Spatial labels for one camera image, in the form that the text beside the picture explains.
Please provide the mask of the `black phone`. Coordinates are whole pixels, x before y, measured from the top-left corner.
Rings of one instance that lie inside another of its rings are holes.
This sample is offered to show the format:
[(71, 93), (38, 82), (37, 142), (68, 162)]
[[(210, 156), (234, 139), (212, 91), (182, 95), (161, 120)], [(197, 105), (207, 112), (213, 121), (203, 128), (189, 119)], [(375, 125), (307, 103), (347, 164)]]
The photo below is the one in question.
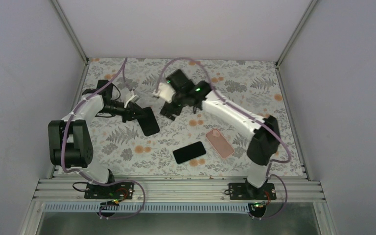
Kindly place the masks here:
[(146, 137), (160, 132), (159, 125), (151, 107), (143, 108), (144, 116), (138, 119), (138, 123)]

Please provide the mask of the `black smartphone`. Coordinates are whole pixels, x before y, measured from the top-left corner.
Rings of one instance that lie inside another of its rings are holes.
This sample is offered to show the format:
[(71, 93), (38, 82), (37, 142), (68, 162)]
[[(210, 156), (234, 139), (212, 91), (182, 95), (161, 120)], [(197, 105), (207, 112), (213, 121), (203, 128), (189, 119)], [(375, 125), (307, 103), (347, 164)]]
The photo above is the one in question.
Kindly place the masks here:
[(206, 154), (206, 149), (201, 141), (189, 144), (173, 151), (177, 164), (182, 164)]

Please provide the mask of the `pink phone case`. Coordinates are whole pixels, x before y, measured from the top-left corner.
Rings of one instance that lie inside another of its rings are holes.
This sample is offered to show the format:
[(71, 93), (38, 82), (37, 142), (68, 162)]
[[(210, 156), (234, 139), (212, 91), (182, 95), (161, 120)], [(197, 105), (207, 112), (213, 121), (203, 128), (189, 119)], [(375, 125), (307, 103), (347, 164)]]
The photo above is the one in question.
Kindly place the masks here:
[(210, 130), (205, 137), (221, 158), (226, 159), (234, 154), (235, 149), (218, 129)]

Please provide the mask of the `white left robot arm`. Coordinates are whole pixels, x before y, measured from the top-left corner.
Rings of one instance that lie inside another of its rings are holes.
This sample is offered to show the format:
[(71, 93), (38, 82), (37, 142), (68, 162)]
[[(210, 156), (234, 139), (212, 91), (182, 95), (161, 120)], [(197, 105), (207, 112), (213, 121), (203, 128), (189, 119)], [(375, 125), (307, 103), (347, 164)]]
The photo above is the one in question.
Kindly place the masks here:
[(121, 116), (123, 122), (148, 116), (138, 104), (113, 99), (114, 84), (99, 80), (97, 87), (86, 89), (74, 109), (59, 120), (48, 124), (49, 157), (53, 165), (64, 173), (81, 175), (89, 183), (98, 185), (97, 192), (111, 198), (117, 191), (111, 170), (94, 159), (89, 125), (99, 114)]

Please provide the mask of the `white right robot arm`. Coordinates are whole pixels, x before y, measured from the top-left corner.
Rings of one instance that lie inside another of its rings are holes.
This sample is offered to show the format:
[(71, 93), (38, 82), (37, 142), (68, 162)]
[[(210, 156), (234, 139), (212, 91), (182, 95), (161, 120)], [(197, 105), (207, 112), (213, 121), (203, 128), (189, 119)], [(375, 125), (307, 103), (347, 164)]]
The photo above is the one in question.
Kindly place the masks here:
[(206, 81), (194, 84), (182, 70), (176, 70), (164, 82), (158, 82), (153, 95), (165, 101), (161, 115), (171, 120), (175, 120), (182, 108), (195, 107), (222, 119), (246, 137), (246, 155), (252, 163), (245, 191), (251, 199), (258, 199), (264, 194), (269, 163), (280, 145), (276, 118), (249, 112), (227, 99)]

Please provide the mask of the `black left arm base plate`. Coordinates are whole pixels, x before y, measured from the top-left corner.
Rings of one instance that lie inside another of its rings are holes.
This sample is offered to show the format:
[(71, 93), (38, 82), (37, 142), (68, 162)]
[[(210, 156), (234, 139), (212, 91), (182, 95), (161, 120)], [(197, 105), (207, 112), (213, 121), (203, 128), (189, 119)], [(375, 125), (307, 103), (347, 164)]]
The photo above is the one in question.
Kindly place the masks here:
[(133, 192), (134, 183), (131, 182), (122, 182), (108, 187), (87, 184), (84, 198), (100, 200), (130, 200), (133, 197)]

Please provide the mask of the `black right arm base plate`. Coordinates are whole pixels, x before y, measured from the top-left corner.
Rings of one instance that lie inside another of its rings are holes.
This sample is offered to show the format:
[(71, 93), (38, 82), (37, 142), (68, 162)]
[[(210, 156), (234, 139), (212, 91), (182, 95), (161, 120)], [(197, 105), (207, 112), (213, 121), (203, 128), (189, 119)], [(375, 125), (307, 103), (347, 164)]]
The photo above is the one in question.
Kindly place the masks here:
[(229, 183), (224, 190), (231, 200), (276, 200), (276, 190), (273, 183), (265, 183), (256, 188), (249, 183)]

